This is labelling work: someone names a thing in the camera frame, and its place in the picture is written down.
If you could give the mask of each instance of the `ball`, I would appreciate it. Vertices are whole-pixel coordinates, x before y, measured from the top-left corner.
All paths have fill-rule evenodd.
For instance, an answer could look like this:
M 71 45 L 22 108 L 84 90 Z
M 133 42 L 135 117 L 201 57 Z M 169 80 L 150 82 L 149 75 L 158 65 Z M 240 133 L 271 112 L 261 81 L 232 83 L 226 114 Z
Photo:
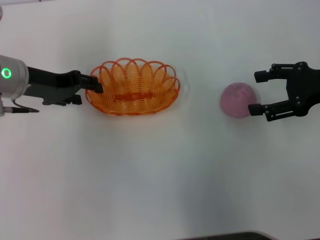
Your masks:
M 222 111 L 237 119 L 250 116 L 248 105 L 257 103 L 255 91 L 243 82 L 232 83 L 223 91 L 220 99 Z

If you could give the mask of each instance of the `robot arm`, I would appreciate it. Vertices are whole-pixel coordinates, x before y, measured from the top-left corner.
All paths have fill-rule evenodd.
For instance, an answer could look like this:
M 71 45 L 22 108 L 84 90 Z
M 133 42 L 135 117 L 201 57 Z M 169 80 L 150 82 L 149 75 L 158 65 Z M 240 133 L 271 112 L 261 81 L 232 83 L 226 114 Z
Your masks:
M 320 70 L 310 68 L 306 62 L 273 64 L 269 72 L 258 71 L 254 77 L 257 83 L 286 79 L 289 99 L 267 105 L 249 105 L 252 116 L 265 114 L 269 122 L 292 116 L 303 117 L 312 106 L 320 103 Z
M 34 112 L 31 108 L 4 107 L 1 98 L 14 101 L 26 95 L 42 98 L 43 105 L 81 105 L 81 97 L 76 94 L 80 89 L 99 94 L 104 92 L 95 76 L 83 75 L 77 70 L 56 74 L 28 67 L 21 60 L 0 55 L 0 116 L 4 113 Z

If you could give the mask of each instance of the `orange wire basket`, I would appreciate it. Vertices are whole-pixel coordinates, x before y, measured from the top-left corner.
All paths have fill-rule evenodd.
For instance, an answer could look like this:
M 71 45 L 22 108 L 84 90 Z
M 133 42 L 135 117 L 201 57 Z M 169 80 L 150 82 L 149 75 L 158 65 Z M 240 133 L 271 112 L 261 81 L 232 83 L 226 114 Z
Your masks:
M 90 75 L 98 78 L 104 93 L 86 90 L 86 99 L 102 113 L 111 115 L 155 114 L 168 108 L 180 90 L 176 71 L 159 61 L 120 58 L 104 62 Z

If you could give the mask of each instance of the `green indicator light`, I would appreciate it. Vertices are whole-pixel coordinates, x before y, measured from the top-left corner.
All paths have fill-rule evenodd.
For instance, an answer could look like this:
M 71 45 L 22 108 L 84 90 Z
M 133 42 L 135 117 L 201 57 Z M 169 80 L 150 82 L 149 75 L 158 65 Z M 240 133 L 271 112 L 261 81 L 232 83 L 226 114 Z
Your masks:
M 11 78 L 12 73 L 11 73 L 11 70 L 10 70 L 9 68 L 4 68 L 4 69 L 2 69 L 2 71 L 1 71 L 1 75 L 2 75 L 5 79 L 9 79 L 9 78 Z

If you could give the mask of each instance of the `white table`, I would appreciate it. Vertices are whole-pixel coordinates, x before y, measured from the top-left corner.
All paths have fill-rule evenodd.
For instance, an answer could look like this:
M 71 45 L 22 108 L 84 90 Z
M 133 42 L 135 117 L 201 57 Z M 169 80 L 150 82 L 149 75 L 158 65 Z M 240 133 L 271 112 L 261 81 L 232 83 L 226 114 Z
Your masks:
M 264 104 L 286 82 L 255 71 L 320 68 L 317 0 L 56 0 L 3 7 L 0 54 L 88 74 L 120 57 L 185 71 L 190 94 L 152 116 L 19 103 L 0 119 L 0 239 L 173 240 L 260 231 L 320 237 L 320 106 L 306 117 L 231 119 L 223 89 Z

